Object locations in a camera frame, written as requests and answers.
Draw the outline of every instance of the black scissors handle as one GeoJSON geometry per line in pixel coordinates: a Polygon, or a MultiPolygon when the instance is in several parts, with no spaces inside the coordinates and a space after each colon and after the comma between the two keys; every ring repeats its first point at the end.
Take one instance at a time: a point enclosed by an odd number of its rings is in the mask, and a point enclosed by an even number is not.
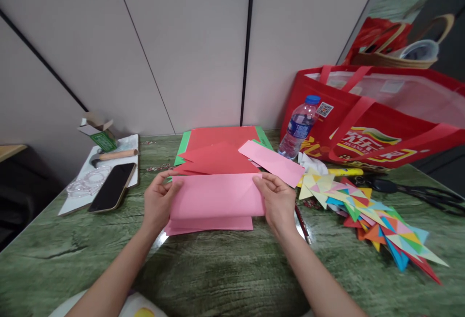
{"type": "Polygon", "coordinates": [[[409,194],[409,193],[419,193],[430,197],[435,197],[438,199],[445,199],[454,203],[463,203],[464,199],[459,195],[452,193],[447,190],[434,188],[431,186],[406,186],[406,185],[397,185],[397,189],[400,192],[409,194]]]}
{"type": "Polygon", "coordinates": [[[422,201],[425,201],[430,206],[433,206],[433,207],[439,209],[440,211],[442,211],[444,213],[465,217],[465,207],[458,204],[458,203],[461,203],[462,200],[460,200],[458,202],[456,200],[450,201],[449,199],[446,199],[446,198],[439,198],[438,196],[431,196],[431,195],[427,195],[427,194],[424,194],[424,193],[417,193],[417,192],[414,192],[414,191],[409,192],[407,194],[411,195],[411,196],[414,196],[414,197],[416,197],[416,198],[418,198],[418,199],[420,199],[422,201]],[[457,209],[457,211],[453,211],[453,210],[448,209],[448,208],[446,208],[444,206],[449,206],[449,207],[455,208],[455,209],[457,209]]]}

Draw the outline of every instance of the green marble table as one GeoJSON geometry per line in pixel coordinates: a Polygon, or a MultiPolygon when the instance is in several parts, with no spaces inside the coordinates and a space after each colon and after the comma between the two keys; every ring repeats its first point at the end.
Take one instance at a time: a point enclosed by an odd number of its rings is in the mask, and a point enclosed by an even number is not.
{"type": "MultiPolygon", "coordinates": [[[[272,144],[278,132],[267,131],[272,144]]],[[[57,217],[62,192],[0,253],[0,316],[48,316],[60,303],[87,289],[139,228],[143,193],[157,172],[172,164],[181,136],[143,137],[140,184],[116,211],[85,210],[57,217]]],[[[412,166],[392,171],[393,181],[436,184],[412,166]]],[[[465,315],[465,219],[445,215],[403,194],[373,194],[394,206],[405,221],[430,231],[426,245],[450,264],[431,264],[441,287],[412,265],[399,272],[393,259],[357,240],[331,211],[300,206],[312,248],[370,316],[465,315]]],[[[209,231],[154,244],[134,289],[169,316],[300,316],[309,306],[264,218],[254,230],[209,231]]]]}

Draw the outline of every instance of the glue stick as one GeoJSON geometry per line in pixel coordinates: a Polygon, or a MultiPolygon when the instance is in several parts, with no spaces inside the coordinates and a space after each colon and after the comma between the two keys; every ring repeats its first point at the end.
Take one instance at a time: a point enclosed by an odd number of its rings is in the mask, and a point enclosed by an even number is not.
{"type": "Polygon", "coordinates": [[[336,177],[363,175],[363,169],[360,168],[328,168],[329,174],[334,174],[336,177]]]}

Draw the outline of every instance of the smartphone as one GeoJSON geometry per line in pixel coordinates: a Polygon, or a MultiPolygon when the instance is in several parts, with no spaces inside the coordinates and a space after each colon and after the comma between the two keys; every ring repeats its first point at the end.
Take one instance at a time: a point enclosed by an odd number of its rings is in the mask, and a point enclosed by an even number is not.
{"type": "Polygon", "coordinates": [[[113,167],[87,211],[100,213],[118,208],[135,169],[135,163],[113,167]]]}

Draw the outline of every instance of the wooden desk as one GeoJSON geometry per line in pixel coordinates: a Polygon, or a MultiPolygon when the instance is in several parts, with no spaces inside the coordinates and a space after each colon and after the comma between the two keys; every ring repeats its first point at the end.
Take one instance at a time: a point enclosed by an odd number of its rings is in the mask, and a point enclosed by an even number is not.
{"type": "Polygon", "coordinates": [[[27,148],[27,145],[18,144],[18,145],[0,145],[0,162],[5,161],[6,159],[16,155],[18,152],[27,148]]]}

